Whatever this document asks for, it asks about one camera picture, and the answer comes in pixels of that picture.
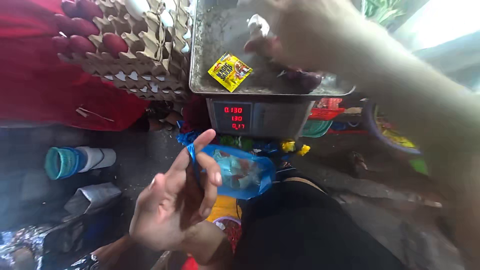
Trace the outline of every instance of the blue plastic bag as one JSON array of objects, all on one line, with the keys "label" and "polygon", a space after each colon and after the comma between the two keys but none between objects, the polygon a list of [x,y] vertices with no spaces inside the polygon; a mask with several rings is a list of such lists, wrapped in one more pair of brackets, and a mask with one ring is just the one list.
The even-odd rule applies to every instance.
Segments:
[{"label": "blue plastic bag", "polygon": [[269,158],[218,145],[207,145],[202,151],[220,166],[222,186],[218,188],[219,195],[250,199],[267,191],[275,180],[275,165]]}]

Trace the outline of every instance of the hand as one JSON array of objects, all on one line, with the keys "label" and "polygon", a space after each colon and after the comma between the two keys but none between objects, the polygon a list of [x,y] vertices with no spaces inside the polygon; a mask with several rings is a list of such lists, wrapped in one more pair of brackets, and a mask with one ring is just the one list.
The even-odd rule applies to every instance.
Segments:
[{"label": "hand", "polygon": [[246,51],[309,71],[357,73],[385,47],[398,47],[387,32],[365,20],[350,0],[239,0],[259,13],[277,38],[256,40]]},{"label": "hand", "polygon": [[157,174],[141,192],[130,224],[131,237],[155,250],[178,250],[194,226],[210,215],[222,177],[215,160],[201,150],[215,135],[210,129],[193,142],[197,162],[206,169],[200,184],[184,148],[168,172]]}]

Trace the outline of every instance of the egg tray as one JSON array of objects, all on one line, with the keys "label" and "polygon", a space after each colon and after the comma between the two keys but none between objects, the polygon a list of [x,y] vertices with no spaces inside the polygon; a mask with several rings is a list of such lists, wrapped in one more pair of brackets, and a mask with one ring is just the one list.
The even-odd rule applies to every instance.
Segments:
[{"label": "egg tray", "polygon": [[[72,58],[59,54],[64,62],[80,65],[84,71],[101,76],[104,80],[128,93],[146,100],[182,101],[188,97],[188,72],[190,53],[183,53],[185,44],[191,48],[191,39],[184,38],[191,32],[192,19],[186,11],[188,0],[175,0],[175,11],[170,11],[173,27],[164,27],[160,14],[165,5],[162,0],[147,0],[150,11],[138,21],[128,14],[122,0],[97,0],[104,17],[94,17],[99,35],[88,39],[97,48],[96,53],[84,56],[76,53]],[[120,52],[114,58],[106,50],[102,38],[114,33],[126,42],[128,52]]]}]

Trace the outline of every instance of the red cloth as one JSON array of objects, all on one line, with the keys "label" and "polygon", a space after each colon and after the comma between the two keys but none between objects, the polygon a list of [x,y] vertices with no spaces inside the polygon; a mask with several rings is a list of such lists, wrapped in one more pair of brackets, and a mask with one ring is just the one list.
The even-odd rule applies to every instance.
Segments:
[{"label": "red cloth", "polygon": [[[61,62],[51,38],[61,0],[0,1],[0,120],[61,123],[92,130],[121,131],[149,102],[103,83],[78,66]],[[92,113],[85,118],[81,107]]]}]

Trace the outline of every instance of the red egg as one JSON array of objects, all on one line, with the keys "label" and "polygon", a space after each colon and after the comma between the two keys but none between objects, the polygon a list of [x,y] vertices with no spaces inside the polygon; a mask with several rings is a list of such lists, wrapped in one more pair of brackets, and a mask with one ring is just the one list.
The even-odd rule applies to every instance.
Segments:
[{"label": "red egg", "polygon": [[64,33],[66,36],[73,35],[73,21],[71,18],[63,15],[63,14],[55,14],[55,21],[57,22],[57,27],[59,31]]},{"label": "red egg", "polygon": [[89,0],[77,0],[79,17],[86,20],[93,20],[94,17],[103,18],[103,12],[97,4]]},{"label": "red egg", "polygon": [[61,54],[64,54],[67,51],[70,51],[68,48],[70,41],[66,37],[62,36],[57,36],[57,37],[52,37],[52,42],[53,42],[53,48],[55,49],[56,52],[59,52]]},{"label": "red egg", "polygon": [[115,58],[119,57],[120,52],[128,52],[127,43],[120,36],[114,33],[105,33],[103,35],[103,45],[108,52]]},{"label": "red egg", "polygon": [[70,0],[63,0],[61,2],[61,9],[70,18],[75,18],[79,16],[78,10],[77,10],[77,4],[75,4],[74,1]]},{"label": "red egg", "polygon": [[96,53],[96,47],[90,40],[76,35],[70,37],[70,48],[74,53],[82,56],[84,56],[86,52]]},{"label": "red egg", "polygon": [[76,35],[88,37],[89,35],[99,35],[100,30],[90,21],[82,18],[72,19],[73,30]]}]

